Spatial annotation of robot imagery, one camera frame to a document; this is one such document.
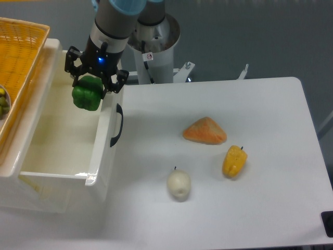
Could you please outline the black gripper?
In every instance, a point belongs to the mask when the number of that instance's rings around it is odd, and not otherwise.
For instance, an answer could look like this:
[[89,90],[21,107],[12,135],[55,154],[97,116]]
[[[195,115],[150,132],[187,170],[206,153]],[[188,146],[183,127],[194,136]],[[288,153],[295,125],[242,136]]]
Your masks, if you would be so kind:
[[[70,46],[66,52],[65,72],[73,79],[72,87],[77,85],[80,76],[89,73],[102,81],[101,99],[107,92],[119,93],[129,77],[127,70],[118,69],[128,39],[128,27],[117,24],[103,26],[94,22],[85,51]],[[81,64],[75,66],[78,59]]]

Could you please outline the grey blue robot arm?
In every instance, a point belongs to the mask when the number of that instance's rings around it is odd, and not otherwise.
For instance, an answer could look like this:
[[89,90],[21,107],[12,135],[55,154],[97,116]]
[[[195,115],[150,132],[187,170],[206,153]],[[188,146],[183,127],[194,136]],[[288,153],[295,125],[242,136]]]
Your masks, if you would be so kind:
[[66,53],[65,72],[73,77],[73,85],[89,73],[101,79],[102,96],[119,93],[129,73],[117,65],[135,25],[159,24],[164,17],[164,1],[99,1],[85,51],[70,46]]

